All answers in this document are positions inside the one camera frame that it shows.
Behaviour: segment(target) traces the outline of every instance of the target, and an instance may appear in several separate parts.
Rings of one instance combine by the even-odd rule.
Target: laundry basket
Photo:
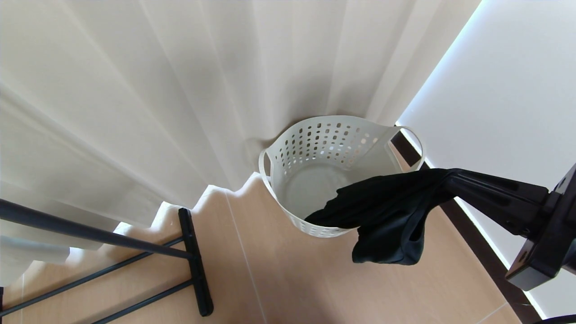
[[[292,224],[318,238],[332,238],[352,229],[324,227],[305,221],[337,196],[336,190],[377,175],[402,173],[388,142],[401,129],[386,127],[353,116],[305,119],[287,129],[260,154],[262,180]],[[416,171],[422,158],[410,171]],[[264,169],[270,159],[270,177]]]

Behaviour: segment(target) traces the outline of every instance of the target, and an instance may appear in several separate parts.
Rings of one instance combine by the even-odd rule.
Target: black garment
[[[424,223],[432,208],[454,198],[442,184],[460,169],[426,169],[375,176],[338,189],[338,196],[306,221],[358,228],[355,263],[413,265],[424,249]]]

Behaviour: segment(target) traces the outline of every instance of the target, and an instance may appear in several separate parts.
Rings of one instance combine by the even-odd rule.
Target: floor
[[[261,180],[233,193],[214,189],[193,210],[214,313],[201,318],[188,287],[121,323],[519,323],[440,208],[426,223],[415,266],[354,264],[357,234],[319,239],[293,227]],[[177,209],[150,229],[126,235],[166,242],[180,235]],[[183,248],[183,243],[176,245]],[[137,254],[103,246],[65,265],[36,262],[5,288],[5,307]],[[91,323],[188,279],[186,261],[153,255],[12,313],[3,324]]]

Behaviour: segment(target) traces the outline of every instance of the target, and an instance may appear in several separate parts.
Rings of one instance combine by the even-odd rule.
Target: beige curtain
[[[478,2],[3,0],[0,194],[149,226],[162,201],[238,189],[298,120],[394,124]]]

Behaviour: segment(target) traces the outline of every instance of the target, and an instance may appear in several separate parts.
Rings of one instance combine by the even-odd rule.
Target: baseboard
[[[398,132],[398,135],[392,139],[392,143],[409,165],[414,165],[420,160],[420,154],[401,132]],[[430,167],[424,163],[422,168],[426,169]],[[440,207],[470,246],[520,321],[523,324],[532,324],[540,321],[540,315],[534,309],[524,292],[506,281],[506,267],[458,203],[452,199],[440,205]]]

